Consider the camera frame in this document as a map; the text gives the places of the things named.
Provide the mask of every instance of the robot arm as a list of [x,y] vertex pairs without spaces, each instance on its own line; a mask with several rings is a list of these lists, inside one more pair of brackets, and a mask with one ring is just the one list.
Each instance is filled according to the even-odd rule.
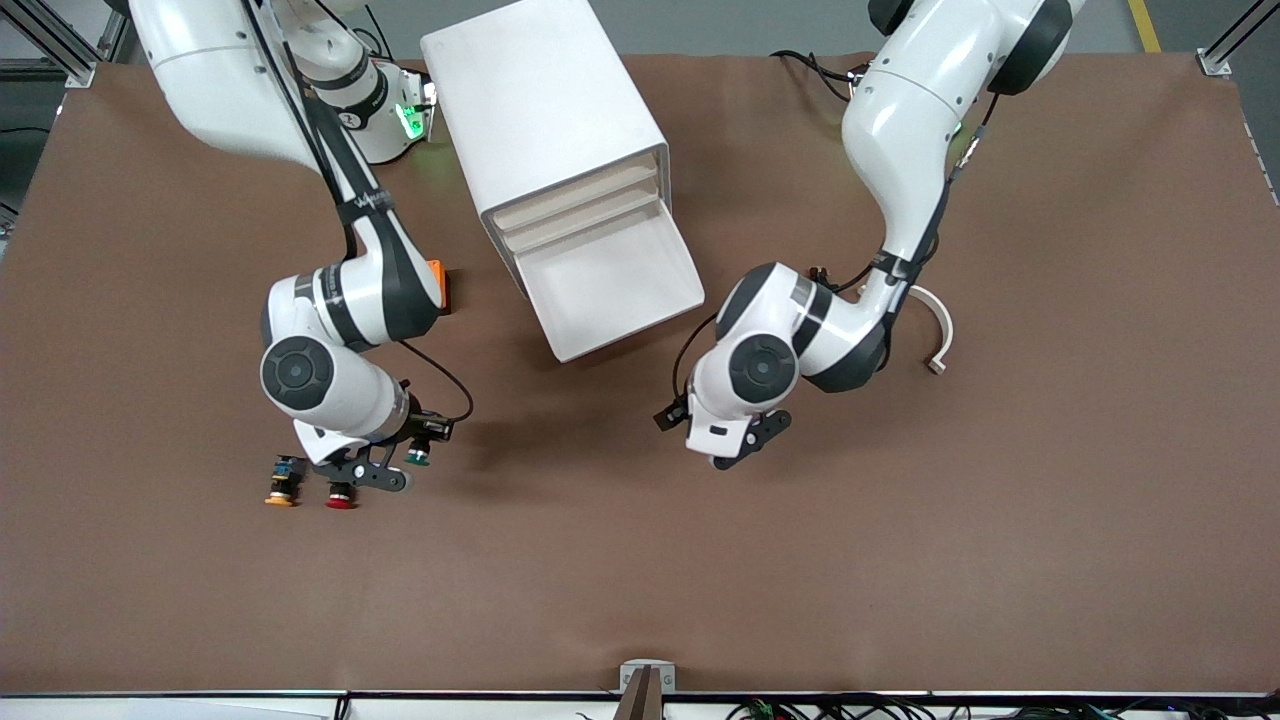
[[[401,383],[358,352],[430,329],[440,313],[439,284],[357,138],[330,106],[298,87],[293,60],[317,74],[332,67],[326,63],[353,61],[362,68],[357,85],[367,85],[375,70],[366,67],[367,54],[355,53],[349,33],[315,14],[323,8],[311,0],[284,0],[278,9],[261,0],[132,0],[147,59],[183,127],[214,147],[319,173],[347,229],[346,259],[273,286],[262,313],[264,391],[294,419],[316,465],[346,464],[348,450],[367,457],[364,448],[402,439],[425,450],[428,439],[448,439],[447,420],[422,413]],[[282,26],[306,36],[310,60],[292,53]],[[321,47],[333,54],[321,56]],[[384,489],[406,484],[398,475]]]
[[1084,0],[870,0],[890,35],[845,111],[850,163],[884,214],[867,290],[849,302],[773,263],[749,272],[690,375],[685,445],[727,469],[785,429],[773,409],[804,377],[824,392],[865,384],[886,354],[946,208],[946,154],[983,85],[1014,95],[1061,56]]

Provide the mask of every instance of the black cable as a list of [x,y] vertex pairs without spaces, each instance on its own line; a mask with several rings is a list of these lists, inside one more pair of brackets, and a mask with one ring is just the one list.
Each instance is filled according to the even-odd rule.
[[[329,187],[329,195],[330,197],[333,197],[333,204],[335,206],[342,205],[343,204],[342,188],[338,186],[338,177],[333,170],[333,165],[329,164],[329,156],[320,147],[320,141],[316,138],[315,135],[316,119],[311,114],[312,113],[311,104],[307,102],[307,97],[302,95],[302,92],[305,92],[302,88],[307,85],[306,78],[302,76],[302,70],[298,69],[298,63],[293,58],[293,50],[289,47],[289,44],[284,42],[282,44],[282,47],[284,47],[284,55],[289,60],[289,65],[292,65],[293,68],[293,82],[298,88],[300,101],[302,102],[302,115],[305,117],[305,119],[298,119],[300,123],[298,129],[302,132],[302,136],[306,138],[307,145],[311,147],[311,152],[315,155],[316,167],[320,169],[320,177],[324,178],[325,184]],[[268,59],[271,58],[270,53],[266,53],[265,46],[264,46],[264,53],[268,55]],[[275,67],[274,60],[271,61],[271,67],[273,68]],[[280,90],[285,94],[285,96],[288,96],[289,91],[288,87],[283,85],[283,81]],[[320,100],[316,100],[315,102],[324,105]],[[298,111],[296,108],[293,108],[292,101],[289,102],[289,108],[294,110],[294,118],[298,118]],[[326,109],[324,111],[326,113],[332,111],[328,109],[328,106],[325,108]],[[343,261],[351,260],[358,252],[358,249],[356,246],[356,231],[349,224],[344,224],[342,225],[342,237],[346,246],[343,250],[342,259]]]
[[369,32],[367,29],[365,29],[362,27],[353,27],[353,28],[351,28],[351,32],[352,32],[352,35],[355,35],[357,37],[361,37],[360,33],[365,33],[366,36],[369,36],[370,42],[372,42],[374,45],[378,46],[378,50],[371,50],[371,53],[374,54],[374,58],[384,58],[387,60],[390,60],[390,58],[387,56],[387,53],[383,51],[383,44],[376,37],[374,37],[374,33]]
[[790,712],[795,720],[812,720],[808,715],[801,712],[800,708],[794,705],[780,705],[778,707]]
[[[244,14],[248,17],[250,24],[253,27],[253,35],[257,37],[259,50],[262,53],[262,56],[266,58],[266,64],[270,65],[271,74],[275,76],[275,82],[279,85],[280,92],[284,94],[289,111],[293,114],[293,122],[298,124],[298,132],[302,133],[302,138],[306,140],[307,147],[311,150],[312,158],[315,158],[316,168],[320,170],[320,177],[324,178],[325,184],[329,187],[329,195],[333,197],[334,205],[340,205],[342,190],[338,187],[338,181],[334,178],[333,168],[329,165],[329,159],[325,158],[324,151],[320,149],[320,143],[312,132],[312,124],[307,119],[306,109],[298,108],[293,102],[293,95],[289,92],[289,86],[284,82],[284,72],[275,61],[275,56],[270,51],[270,45],[266,42],[266,36],[262,35],[262,28],[257,24],[253,3],[251,0],[241,0],[241,6],[244,9]],[[298,64],[293,60],[293,50],[289,49],[288,42],[282,42],[280,46],[284,49],[285,59],[292,65],[294,87],[301,95],[305,82],[302,79],[302,73],[298,70]],[[351,260],[356,256],[356,236],[349,225],[343,227],[343,234],[347,241],[347,254],[343,260]]]
[[1235,32],[1235,28],[1240,27],[1244,23],[1244,19],[1248,18],[1249,15],[1252,15],[1254,10],[1257,10],[1258,8],[1261,8],[1263,3],[1266,3],[1266,0],[1257,0],[1256,3],[1253,3],[1253,6],[1249,8],[1248,10],[1245,10],[1243,15],[1240,15],[1239,18],[1236,18],[1235,22],[1231,23],[1231,27],[1226,28],[1226,32],[1222,33],[1222,37],[1219,37],[1216,41],[1213,41],[1213,45],[1210,45],[1208,50],[1206,50],[1204,54],[1206,55],[1212,55],[1213,51],[1217,50],[1219,45],[1226,42],[1226,36],[1229,36],[1233,32]]
[[338,701],[333,707],[333,720],[347,720],[347,715],[351,712],[351,697],[338,696]]
[[378,37],[383,38],[383,47],[387,49],[387,59],[394,63],[396,56],[392,55],[392,44],[387,42],[387,35],[383,33],[383,26],[378,23],[378,18],[374,15],[374,9],[369,6],[369,3],[365,3],[365,12],[369,13],[369,19],[374,20],[374,29],[378,31]]
[[1262,15],[1261,20],[1258,20],[1257,23],[1254,23],[1254,26],[1251,27],[1248,29],[1248,32],[1245,32],[1244,35],[1242,35],[1240,38],[1235,41],[1235,45],[1233,45],[1231,47],[1229,47],[1228,51],[1222,54],[1222,56],[1226,58],[1231,53],[1235,53],[1235,49],[1239,47],[1240,45],[1243,45],[1244,41],[1248,40],[1251,35],[1253,35],[1254,32],[1257,32],[1257,29],[1260,27],[1262,27],[1262,23],[1270,20],[1271,15],[1276,14],[1276,10],[1280,10],[1280,5],[1276,5],[1275,8],[1271,8],[1270,10],[1267,10],[1267,14]]
[[991,122],[991,114],[996,111],[996,102],[998,100],[1000,100],[998,92],[991,96],[991,105],[987,105],[987,114],[982,117],[982,123],[978,127],[983,128],[987,127],[987,123]]
[[685,357],[685,352],[689,351],[689,346],[694,343],[694,338],[698,337],[698,333],[703,332],[703,328],[705,328],[707,325],[709,325],[712,323],[712,320],[714,320],[714,319],[716,319],[716,314],[712,313],[705,320],[703,320],[701,323],[698,323],[698,327],[694,328],[694,332],[689,333],[689,340],[686,340],[685,345],[681,346],[680,352],[676,354],[676,363],[672,364],[672,366],[671,366],[671,393],[672,393],[672,396],[675,396],[675,397],[680,397],[681,396],[681,392],[680,392],[680,361]]
[[827,90],[829,90],[832,95],[835,95],[836,97],[840,97],[845,102],[849,102],[849,97],[846,97],[842,92],[840,92],[838,90],[836,90],[836,86],[831,85],[832,79],[838,79],[838,81],[842,81],[842,82],[847,82],[849,81],[849,76],[847,74],[841,74],[841,73],[837,73],[836,70],[832,70],[832,69],[822,67],[820,64],[818,64],[818,56],[814,55],[813,53],[809,53],[809,55],[805,56],[805,55],[801,55],[801,54],[796,53],[795,50],[778,50],[777,53],[771,53],[769,58],[792,58],[792,59],[800,60],[801,63],[805,64],[806,68],[809,68],[810,70],[818,73],[818,77],[822,78],[822,83],[827,86]]
[[452,382],[453,384],[456,384],[458,387],[458,389],[462,391],[462,395],[466,396],[466,398],[467,398],[467,411],[463,413],[463,414],[461,414],[461,415],[458,415],[457,418],[449,418],[449,420],[453,421],[453,423],[461,423],[462,420],[466,420],[467,418],[470,418],[471,413],[474,413],[475,409],[476,409],[476,401],[475,401],[474,397],[471,397],[471,391],[467,389],[467,386],[462,384],[462,380],[460,380],[457,377],[454,377],[453,373],[451,373],[444,365],[440,365],[435,360],[431,360],[431,357],[426,352],[422,352],[421,350],[413,347],[412,345],[404,342],[403,340],[401,340],[398,342],[401,345],[403,345],[404,347],[407,347],[410,352],[412,352],[413,355],[417,355],[424,361],[426,361],[428,364],[430,364],[433,368],[435,368],[436,370],[439,370],[442,375],[444,375],[445,378],[449,378],[449,382]]
[[835,292],[836,295],[840,295],[841,292],[845,292],[846,290],[849,290],[849,288],[854,287],[855,284],[860,283],[863,281],[863,278],[865,278],[869,274],[872,274],[872,265],[868,264],[865,268],[863,268],[863,272],[860,272],[856,275],[854,275],[854,279],[846,282],[845,284],[836,286],[836,288],[832,290],[832,292]]

